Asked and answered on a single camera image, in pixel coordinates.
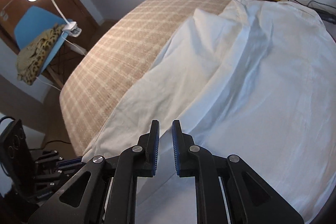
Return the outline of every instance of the triangular cutout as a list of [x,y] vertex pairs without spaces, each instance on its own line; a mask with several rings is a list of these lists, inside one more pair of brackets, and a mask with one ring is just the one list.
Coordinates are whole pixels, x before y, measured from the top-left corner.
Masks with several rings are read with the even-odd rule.
[[85,188],[89,182],[91,173],[85,172],[81,175],[60,197],[59,200],[72,207],[78,207],[81,203]]
[[254,206],[258,207],[271,198],[271,196],[250,176],[250,174],[242,172],[241,175]]

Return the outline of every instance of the blue chair backrest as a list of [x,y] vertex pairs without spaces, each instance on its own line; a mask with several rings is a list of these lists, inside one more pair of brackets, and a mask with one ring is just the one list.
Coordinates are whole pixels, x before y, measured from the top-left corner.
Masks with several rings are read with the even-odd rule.
[[40,7],[30,7],[14,29],[14,36],[19,49],[23,49],[44,30],[50,29],[55,23],[66,24],[63,18]]

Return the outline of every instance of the wooden chair leg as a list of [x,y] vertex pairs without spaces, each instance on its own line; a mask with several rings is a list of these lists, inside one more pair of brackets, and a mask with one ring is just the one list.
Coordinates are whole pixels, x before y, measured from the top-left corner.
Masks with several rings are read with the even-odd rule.
[[50,73],[53,80],[56,82],[57,85],[62,89],[64,87],[64,84],[62,83],[59,75],[53,71],[53,69],[50,66],[47,66],[47,71]]

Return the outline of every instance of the blue chair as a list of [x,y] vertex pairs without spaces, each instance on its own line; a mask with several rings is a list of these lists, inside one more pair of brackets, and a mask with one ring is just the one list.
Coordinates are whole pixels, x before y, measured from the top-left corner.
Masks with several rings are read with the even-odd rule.
[[[30,7],[24,16],[20,19],[18,24],[14,29],[14,36],[16,43],[20,50],[26,47],[30,42],[32,42],[37,36],[39,36],[43,31],[51,29],[55,23],[66,24],[63,18],[54,15],[47,10],[40,7],[32,6]],[[62,47],[65,38],[68,34],[64,33],[63,37],[60,36],[56,41],[54,47],[50,51],[48,57],[46,58],[40,74],[46,69],[49,63],[53,60],[59,49]]]

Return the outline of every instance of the beige plaid blanket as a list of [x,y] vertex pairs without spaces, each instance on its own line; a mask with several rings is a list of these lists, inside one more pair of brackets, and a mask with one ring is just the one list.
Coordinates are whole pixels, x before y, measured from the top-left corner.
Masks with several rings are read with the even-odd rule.
[[114,25],[78,65],[60,95],[76,154],[83,154],[122,96],[195,8],[219,14],[230,1],[146,0]]

